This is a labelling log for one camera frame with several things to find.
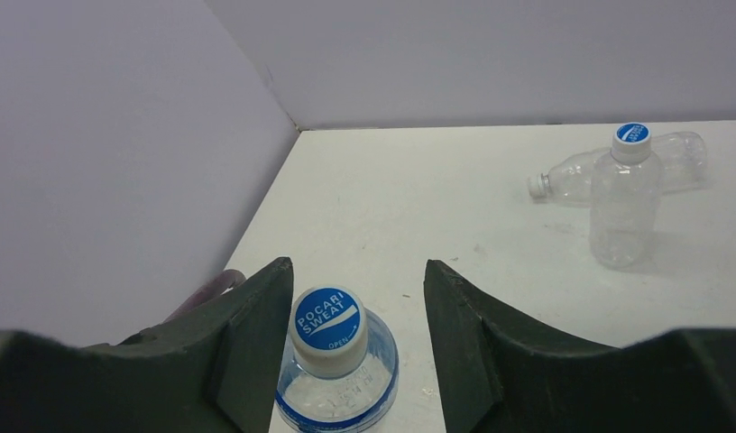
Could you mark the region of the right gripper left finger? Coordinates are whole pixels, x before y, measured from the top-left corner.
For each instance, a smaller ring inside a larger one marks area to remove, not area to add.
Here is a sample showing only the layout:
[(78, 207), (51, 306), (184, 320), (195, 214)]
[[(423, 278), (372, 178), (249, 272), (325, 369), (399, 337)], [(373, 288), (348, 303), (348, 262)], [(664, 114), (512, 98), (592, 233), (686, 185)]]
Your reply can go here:
[(118, 345), (0, 330), (0, 432), (265, 432), (293, 294), (279, 257)]

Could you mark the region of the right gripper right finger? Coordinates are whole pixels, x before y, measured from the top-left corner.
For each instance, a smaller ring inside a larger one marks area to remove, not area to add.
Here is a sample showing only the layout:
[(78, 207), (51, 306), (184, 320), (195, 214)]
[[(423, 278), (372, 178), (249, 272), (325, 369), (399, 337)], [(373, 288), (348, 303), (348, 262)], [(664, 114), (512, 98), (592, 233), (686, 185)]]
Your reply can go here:
[(424, 279), (450, 432), (736, 432), (736, 328), (616, 348), (551, 327), (439, 260)]

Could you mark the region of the blue label bottle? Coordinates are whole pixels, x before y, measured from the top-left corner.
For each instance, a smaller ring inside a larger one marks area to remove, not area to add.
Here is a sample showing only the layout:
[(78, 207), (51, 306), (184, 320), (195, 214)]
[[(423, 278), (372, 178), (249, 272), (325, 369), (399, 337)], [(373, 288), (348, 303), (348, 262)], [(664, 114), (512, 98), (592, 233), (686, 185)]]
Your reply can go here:
[(293, 303), (275, 402), (298, 432), (364, 432), (390, 410), (399, 351), (351, 290), (313, 287)]

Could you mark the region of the blue white bottle cap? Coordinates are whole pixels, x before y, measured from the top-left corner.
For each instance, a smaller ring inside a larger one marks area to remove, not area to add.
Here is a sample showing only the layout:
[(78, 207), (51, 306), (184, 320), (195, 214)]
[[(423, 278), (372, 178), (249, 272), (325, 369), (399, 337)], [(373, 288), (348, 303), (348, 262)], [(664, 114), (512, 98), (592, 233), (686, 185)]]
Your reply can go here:
[(367, 310), (351, 290), (313, 287), (294, 302), (289, 337), (296, 362), (318, 378), (348, 375), (367, 352)]

